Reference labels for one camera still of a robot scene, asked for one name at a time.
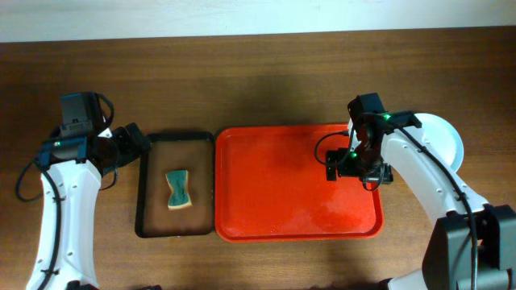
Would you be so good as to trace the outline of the green and yellow sponge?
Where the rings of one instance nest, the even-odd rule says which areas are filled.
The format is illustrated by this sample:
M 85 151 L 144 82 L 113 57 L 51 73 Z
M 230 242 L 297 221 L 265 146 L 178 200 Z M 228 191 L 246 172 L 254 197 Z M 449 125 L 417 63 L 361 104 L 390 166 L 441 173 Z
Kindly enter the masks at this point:
M 179 210 L 192 205 L 189 195 L 189 173 L 187 170 L 167 172 L 165 178 L 171 194 L 168 201 L 169 210 Z

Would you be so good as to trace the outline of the white plate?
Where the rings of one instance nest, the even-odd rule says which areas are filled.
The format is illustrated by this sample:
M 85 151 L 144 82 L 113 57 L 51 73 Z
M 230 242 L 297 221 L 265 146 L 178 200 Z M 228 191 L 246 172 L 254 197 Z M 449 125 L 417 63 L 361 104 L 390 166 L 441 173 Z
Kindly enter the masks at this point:
M 457 172 L 464 160 L 464 145 L 458 131 L 437 115 L 417 113 L 415 116 L 422 123 L 424 143 L 430 144 L 445 163 Z

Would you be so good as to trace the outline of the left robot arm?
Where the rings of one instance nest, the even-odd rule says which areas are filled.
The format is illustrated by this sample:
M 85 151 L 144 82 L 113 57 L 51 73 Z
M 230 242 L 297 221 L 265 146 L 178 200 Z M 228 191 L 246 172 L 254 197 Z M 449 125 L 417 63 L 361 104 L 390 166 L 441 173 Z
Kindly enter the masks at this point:
M 41 174 L 44 209 L 29 289 L 96 289 L 94 212 L 102 178 L 146 154 L 135 123 L 111 130 L 114 106 L 102 94 L 60 99 L 62 123 L 32 164 Z

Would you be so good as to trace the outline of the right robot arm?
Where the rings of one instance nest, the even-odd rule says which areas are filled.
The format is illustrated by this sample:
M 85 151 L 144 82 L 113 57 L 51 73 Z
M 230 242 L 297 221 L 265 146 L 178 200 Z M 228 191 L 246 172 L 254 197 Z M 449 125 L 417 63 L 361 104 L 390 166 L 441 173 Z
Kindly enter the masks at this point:
M 434 229 L 420 269 L 382 281 L 388 290 L 515 287 L 515 212 L 491 205 L 446 164 L 410 110 L 385 110 L 377 93 L 355 97 L 343 135 L 348 145 L 328 151 L 326 178 L 357 178 L 364 189 L 393 182 L 397 171 Z

